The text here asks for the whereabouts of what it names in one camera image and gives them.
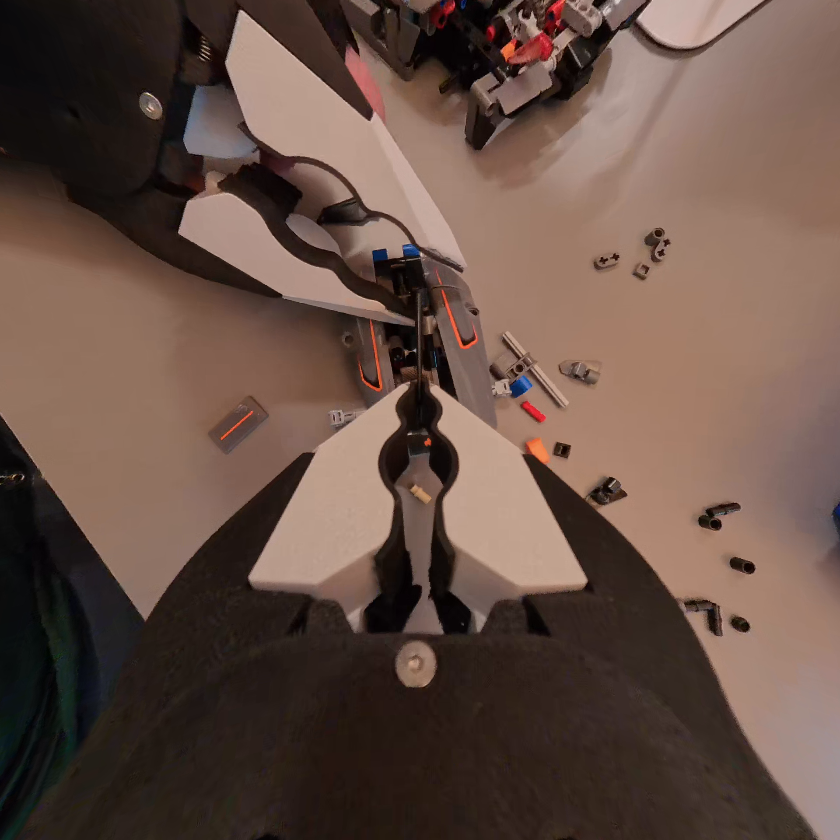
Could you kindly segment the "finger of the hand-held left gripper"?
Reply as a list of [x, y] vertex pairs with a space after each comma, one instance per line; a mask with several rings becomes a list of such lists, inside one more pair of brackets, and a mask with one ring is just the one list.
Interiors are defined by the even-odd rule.
[[369, 210], [402, 223], [409, 238], [462, 270], [455, 236], [426, 187], [309, 8], [292, 14], [291, 45], [240, 8], [225, 65], [248, 131], [274, 152], [328, 165]]
[[409, 307], [358, 275], [333, 237], [296, 213], [301, 191], [261, 164], [211, 173], [184, 208], [179, 235], [290, 301], [408, 325]]

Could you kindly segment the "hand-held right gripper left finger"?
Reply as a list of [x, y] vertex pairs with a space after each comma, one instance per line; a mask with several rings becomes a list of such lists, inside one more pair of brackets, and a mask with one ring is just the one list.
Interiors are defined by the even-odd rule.
[[310, 595], [401, 632], [417, 604], [396, 482], [409, 466], [414, 388], [402, 385], [321, 444], [252, 571], [261, 591]]

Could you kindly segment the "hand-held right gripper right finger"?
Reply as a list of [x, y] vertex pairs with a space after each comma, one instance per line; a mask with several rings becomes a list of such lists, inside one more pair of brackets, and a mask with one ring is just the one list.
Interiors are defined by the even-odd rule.
[[587, 577], [523, 453], [440, 387], [437, 430], [454, 447], [457, 469], [442, 496], [444, 535], [455, 552], [446, 588], [478, 627], [500, 601], [577, 592]]

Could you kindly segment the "grey lego assembly orange stripe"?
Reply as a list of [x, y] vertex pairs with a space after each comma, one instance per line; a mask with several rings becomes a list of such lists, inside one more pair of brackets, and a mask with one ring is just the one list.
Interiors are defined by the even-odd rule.
[[415, 322], [345, 319], [341, 341], [364, 403], [372, 406], [396, 387], [415, 382], [421, 366], [425, 382], [438, 385], [496, 428], [495, 380], [480, 313], [462, 273], [404, 245], [400, 255], [386, 248], [373, 250], [362, 276], [394, 293], [413, 316], [417, 293], [423, 293], [421, 351]]

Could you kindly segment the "lego car chassis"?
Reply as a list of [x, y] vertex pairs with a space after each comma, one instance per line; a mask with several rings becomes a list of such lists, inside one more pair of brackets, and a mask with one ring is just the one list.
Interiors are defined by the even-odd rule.
[[465, 139], [482, 150], [534, 102], [570, 100], [643, 1], [349, 1], [351, 27], [403, 79], [435, 58], [445, 94], [469, 94]]

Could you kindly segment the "scattered small lego pieces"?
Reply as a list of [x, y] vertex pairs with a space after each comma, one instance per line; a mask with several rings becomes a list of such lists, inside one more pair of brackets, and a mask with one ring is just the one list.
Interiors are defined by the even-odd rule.
[[[510, 359], [500, 359], [490, 366], [490, 371], [496, 378], [492, 386], [495, 396], [504, 395], [519, 398], [530, 388], [525, 380], [535, 380], [556, 406], [565, 408], [569, 405], [568, 399], [557, 385], [551, 381], [539, 363], [533, 359], [530, 352], [525, 350], [510, 331], [505, 331], [501, 335], [501, 340], [509, 352]], [[584, 361], [562, 364], [560, 369], [565, 375], [588, 385], [597, 383], [600, 378], [600, 372]], [[530, 439], [525, 444], [525, 449], [528, 454], [545, 465], [550, 463], [551, 458], [566, 458], [571, 451], [569, 445], [558, 442], [553, 447], [552, 452], [549, 452], [540, 438]], [[596, 508], [609, 506], [625, 498], [627, 498], [626, 489], [613, 476], [604, 478], [586, 496], [589, 504]], [[706, 508], [698, 517], [698, 524], [703, 529], [718, 532], [722, 527], [722, 519], [740, 510], [741, 505], [736, 501], [725, 501]], [[717, 637], [723, 635], [722, 611], [719, 604], [696, 598], [684, 600], [682, 606], [685, 613], [703, 614], [707, 619], [710, 631]]]

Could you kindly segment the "black lego tile red stripe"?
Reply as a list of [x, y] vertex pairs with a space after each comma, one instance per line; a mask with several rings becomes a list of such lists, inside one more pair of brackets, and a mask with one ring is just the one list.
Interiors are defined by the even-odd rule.
[[247, 395], [217, 421], [207, 435], [220, 452], [230, 455], [268, 418], [267, 410], [253, 396]]

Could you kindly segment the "person's dark blue pants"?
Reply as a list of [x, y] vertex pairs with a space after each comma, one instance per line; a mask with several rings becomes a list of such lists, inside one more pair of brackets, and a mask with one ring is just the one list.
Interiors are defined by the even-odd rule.
[[1, 837], [17, 838], [109, 705], [144, 620], [4, 420]]

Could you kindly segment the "white stand base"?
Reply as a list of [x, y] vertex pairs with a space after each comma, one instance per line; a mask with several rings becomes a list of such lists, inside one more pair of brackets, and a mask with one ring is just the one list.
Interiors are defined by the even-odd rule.
[[657, 45], [688, 51], [707, 46], [764, 1], [652, 1], [637, 25]]

